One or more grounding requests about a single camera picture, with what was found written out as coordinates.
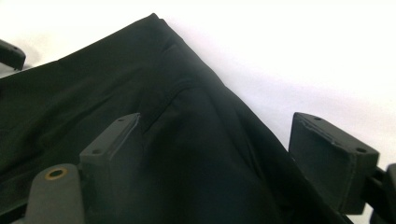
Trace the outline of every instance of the folded cloth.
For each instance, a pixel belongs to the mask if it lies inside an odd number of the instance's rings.
[[[268,128],[155,14],[0,79],[0,214],[27,202],[38,172],[78,164],[112,121],[136,112],[140,162],[113,223],[345,223]]]

